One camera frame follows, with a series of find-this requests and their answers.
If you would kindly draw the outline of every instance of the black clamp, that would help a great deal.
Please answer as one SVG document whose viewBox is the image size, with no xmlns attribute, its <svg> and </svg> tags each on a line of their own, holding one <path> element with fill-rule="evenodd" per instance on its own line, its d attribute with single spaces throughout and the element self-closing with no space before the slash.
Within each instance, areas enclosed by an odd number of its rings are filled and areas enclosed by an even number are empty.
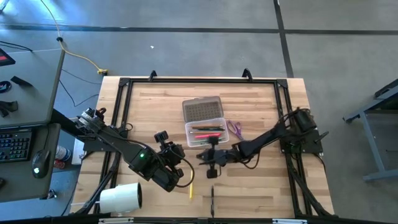
<svg viewBox="0 0 398 224">
<path fill-rule="evenodd" d="M 251 73 L 250 73 L 250 71 L 249 71 L 248 68 L 245 68 L 245 69 L 243 70 L 242 77 L 243 77 L 243 78 L 246 78 L 246 77 L 247 77 L 249 82 L 253 82 L 253 77 L 251 76 Z"/>
<path fill-rule="evenodd" d="M 130 78 L 120 78 L 119 79 L 119 87 L 124 87 L 125 85 L 127 85 L 127 83 L 129 83 Z"/>
<path fill-rule="evenodd" d="M 286 79 L 277 79 L 276 82 L 283 88 L 287 88 L 287 80 Z"/>
<path fill-rule="evenodd" d="M 213 160 L 214 158 L 214 153 L 216 152 L 215 150 L 215 145 L 218 144 L 218 137 L 209 137 L 208 142 L 211 144 L 211 149 L 209 149 L 209 159 Z M 212 162 L 210 164 L 210 168 L 206 172 L 207 178 L 212 179 L 212 178 L 217 178 L 218 173 L 217 170 L 215 169 L 215 162 Z"/>
<path fill-rule="evenodd" d="M 153 71 L 150 73 L 150 75 L 149 75 L 148 81 L 149 81 L 149 82 L 152 82 L 152 81 L 154 80 L 154 77 L 156 77 L 156 76 L 157 76 L 156 71 L 153 70 Z"/>
<path fill-rule="evenodd" d="M 5 102 L 5 101 L 0 101 L 0 114 L 2 117 L 7 116 L 10 112 L 15 112 L 18 110 L 18 102 L 17 101 L 12 101 L 12 102 Z"/>
</svg>

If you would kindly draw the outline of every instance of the small container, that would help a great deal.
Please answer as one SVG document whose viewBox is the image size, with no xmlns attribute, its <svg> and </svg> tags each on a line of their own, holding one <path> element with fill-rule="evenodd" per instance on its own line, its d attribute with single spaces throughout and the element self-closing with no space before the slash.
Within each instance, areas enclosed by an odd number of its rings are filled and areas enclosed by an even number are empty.
<svg viewBox="0 0 398 224">
<path fill-rule="evenodd" d="M 55 153 L 56 159 L 66 162 L 71 155 L 72 153 L 68 149 L 65 149 L 62 146 L 57 146 L 57 152 Z"/>
<path fill-rule="evenodd" d="M 221 133 L 221 140 L 219 140 L 219 143 L 229 141 L 228 127 L 223 118 L 223 105 L 221 104 L 221 98 L 219 96 L 207 96 L 185 100 L 182 102 L 182 111 L 184 114 L 185 132 L 189 147 L 210 145 L 206 141 L 200 141 L 206 139 L 195 138 L 195 135 L 198 134 L 189 133 L 190 131 L 194 131 L 192 130 L 192 126 L 212 126 L 222 124 L 221 128 L 223 128 L 224 131 Z"/>
<path fill-rule="evenodd" d="M 54 160 L 54 167 L 58 168 L 58 169 L 63 169 L 63 168 L 65 168 L 65 163 L 59 159 L 56 159 L 56 160 Z"/>
<path fill-rule="evenodd" d="M 209 119 L 209 120 L 204 120 L 204 121 L 192 121 L 185 123 L 185 134 L 187 135 L 187 143 L 189 147 L 199 147 L 199 146 L 208 146 L 210 143 L 206 142 L 198 142 L 203 139 L 197 139 L 195 138 L 196 134 L 190 133 L 192 131 L 192 126 L 208 126 L 208 125 L 219 125 L 222 124 L 221 128 L 223 128 L 225 131 L 221 133 L 221 140 L 219 140 L 219 143 L 224 143 L 229 141 L 229 134 L 228 134 L 228 127 L 226 126 L 226 121 L 224 118 L 215 118 L 215 119 Z"/>
</svg>

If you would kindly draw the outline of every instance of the marker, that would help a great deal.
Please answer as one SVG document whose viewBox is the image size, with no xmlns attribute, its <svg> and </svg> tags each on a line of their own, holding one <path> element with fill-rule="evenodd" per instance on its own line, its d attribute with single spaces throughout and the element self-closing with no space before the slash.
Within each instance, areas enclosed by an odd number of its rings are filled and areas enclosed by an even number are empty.
<svg viewBox="0 0 398 224">
<path fill-rule="evenodd" d="M 198 125 L 198 126 L 192 126 L 191 128 L 193 129 L 199 129 L 199 128 L 220 128 L 224 126 L 223 124 L 216 124 L 216 125 Z"/>
<path fill-rule="evenodd" d="M 193 181 L 189 185 L 189 199 L 192 200 L 192 198 L 193 198 Z"/>
<path fill-rule="evenodd" d="M 197 141 L 191 141 L 191 143 L 205 143 L 208 144 L 208 139 L 203 139 L 203 140 L 197 140 Z"/>
<path fill-rule="evenodd" d="M 214 134 L 214 133 L 223 133 L 224 131 L 190 131 L 190 134 Z"/>
<path fill-rule="evenodd" d="M 225 131 L 223 128 L 198 128 L 197 131 Z"/>
<path fill-rule="evenodd" d="M 201 135 L 201 136 L 195 136 L 195 139 L 196 138 L 208 138 L 208 137 L 220 137 L 221 136 L 221 133 L 216 133 L 216 134 L 204 134 L 204 135 Z"/>
</svg>

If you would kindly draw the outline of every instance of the gray floor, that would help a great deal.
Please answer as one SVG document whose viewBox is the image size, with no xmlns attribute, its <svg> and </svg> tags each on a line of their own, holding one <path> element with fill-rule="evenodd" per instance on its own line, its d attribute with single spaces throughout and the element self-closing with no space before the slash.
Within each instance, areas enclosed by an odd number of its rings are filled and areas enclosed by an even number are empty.
<svg viewBox="0 0 398 224">
<path fill-rule="evenodd" d="M 277 28 L 272 0 L 54 0 L 49 4 L 63 25 L 115 27 Z M 397 30 L 394 0 L 280 0 L 286 29 Z M 40 1 L 10 0 L 0 15 L 3 24 L 53 22 Z M 0 40 L 34 50 L 59 48 L 54 31 L 1 30 Z M 68 48 L 109 69 L 109 75 L 238 77 L 247 67 L 255 77 L 286 77 L 278 34 L 165 32 L 62 32 Z M 398 36 L 287 35 L 294 77 L 304 78 L 313 114 L 322 131 L 326 173 L 337 215 L 397 222 L 398 180 L 365 183 L 376 171 L 362 124 L 341 119 L 398 77 Z M 8 52 L 19 51 L 6 49 Z M 101 76 L 84 60 L 66 56 L 64 69 L 93 82 Z M 76 102 L 96 94 L 100 86 L 63 72 L 62 81 Z M 55 108 L 67 116 L 95 106 L 96 98 L 74 108 L 58 89 Z M 70 139 L 62 138 L 64 144 Z M 0 219 L 60 215 L 74 189 L 76 175 L 53 175 L 56 200 L 0 204 Z M 24 208 L 24 213 L 8 208 Z"/>
</svg>

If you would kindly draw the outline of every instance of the purple scissors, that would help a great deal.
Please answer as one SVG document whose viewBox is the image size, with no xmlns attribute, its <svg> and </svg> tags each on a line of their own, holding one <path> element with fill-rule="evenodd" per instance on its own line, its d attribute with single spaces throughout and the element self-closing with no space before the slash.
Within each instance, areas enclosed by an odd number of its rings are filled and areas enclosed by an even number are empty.
<svg viewBox="0 0 398 224">
<path fill-rule="evenodd" d="M 231 120 L 227 120 L 228 129 L 234 133 L 241 141 L 244 141 L 242 137 L 242 124 L 240 122 L 234 123 Z"/>
</svg>

